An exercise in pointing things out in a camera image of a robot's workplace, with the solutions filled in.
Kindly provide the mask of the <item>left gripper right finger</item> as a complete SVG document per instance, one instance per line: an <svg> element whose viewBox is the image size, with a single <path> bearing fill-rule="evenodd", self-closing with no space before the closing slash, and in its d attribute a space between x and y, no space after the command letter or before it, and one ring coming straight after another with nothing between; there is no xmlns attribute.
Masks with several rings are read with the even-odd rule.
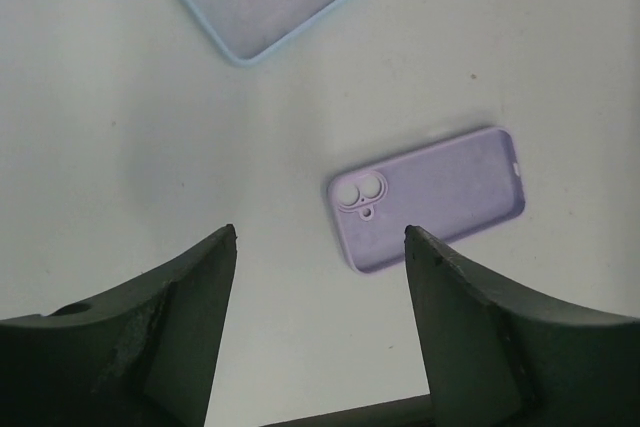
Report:
<svg viewBox="0 0 640 427"><path fill-rule="evenodd" d="M639 322L548 296L422 228L406 273L439 426L635 426Z"/></svg>

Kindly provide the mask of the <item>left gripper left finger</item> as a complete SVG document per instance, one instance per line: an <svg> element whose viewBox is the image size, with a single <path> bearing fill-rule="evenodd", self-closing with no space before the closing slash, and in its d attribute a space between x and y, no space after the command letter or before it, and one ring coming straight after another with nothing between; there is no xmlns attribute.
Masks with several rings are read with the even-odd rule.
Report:
<svg viewBox="0 0 640 427"><path fill-rule="evenodd" d="M5 426L201 426L236 267L224 226L49 315L1 323Z"/></svg>

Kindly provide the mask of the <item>lavender phone case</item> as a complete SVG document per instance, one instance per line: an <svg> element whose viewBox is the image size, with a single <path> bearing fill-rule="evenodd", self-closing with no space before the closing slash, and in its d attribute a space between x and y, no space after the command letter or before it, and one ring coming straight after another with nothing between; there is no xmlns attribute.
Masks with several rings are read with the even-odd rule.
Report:
<svg viewBox="0 0 640 427"><path fill-rule="evenodd" d="M408 226L451 243L518 217L526 201L512 136L488 127L339 174L327 204L346 263L369 274L403 261Z"/></svg>

